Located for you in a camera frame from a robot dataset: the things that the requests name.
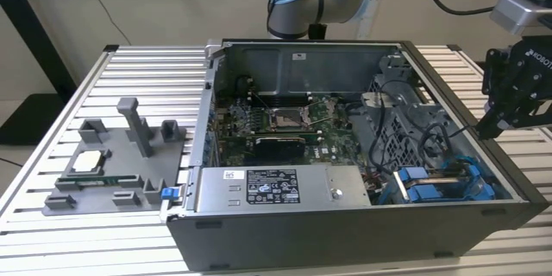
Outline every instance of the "white label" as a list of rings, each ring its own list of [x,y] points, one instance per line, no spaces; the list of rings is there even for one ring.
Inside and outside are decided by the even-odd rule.
[[[224,179],[244,179],[245,171],[224,171]]]
[[[307,59],[307,53],[293,53],[292,60],[304,61]]]

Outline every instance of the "aluminum extrusion table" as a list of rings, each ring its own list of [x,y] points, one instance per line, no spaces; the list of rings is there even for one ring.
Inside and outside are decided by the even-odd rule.
[[[461,51],[417,46],[473,115],[484,115],[483,73]],[[104,52],[52,129],[0,199],[0,273],[7,275],[180,275],[191,273],[156,211],[43,216],[40,209],[65,167],[85,118],[127,127],[116,111],[135,96],[149,125],[176,119],[187,127],[179,180],[187,179],[204,86],[204,47],[120,47]],[[552,201],[552,134],[507,131],[497,138]],[[249,271],[240,275],[552,275],[552,207],[516,231],[493,233],[459,259]]]

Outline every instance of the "power supply label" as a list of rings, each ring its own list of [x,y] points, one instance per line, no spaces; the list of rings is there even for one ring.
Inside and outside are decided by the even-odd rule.
[[[248,171],[249,204],[295,204],[299,199],[295,169],[256,169]]]

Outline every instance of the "floor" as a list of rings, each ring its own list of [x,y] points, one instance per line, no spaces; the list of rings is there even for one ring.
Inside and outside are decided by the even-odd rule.
[[[21,102],[23,100],[0,101],[0,124],[4,124]],[[23,165],[33,150],[33,146],[0,145],[0,158],[5,158]],[[20,167],[0,161],[0,195],[4,194],[13,177],[19,173],[19,169]]]

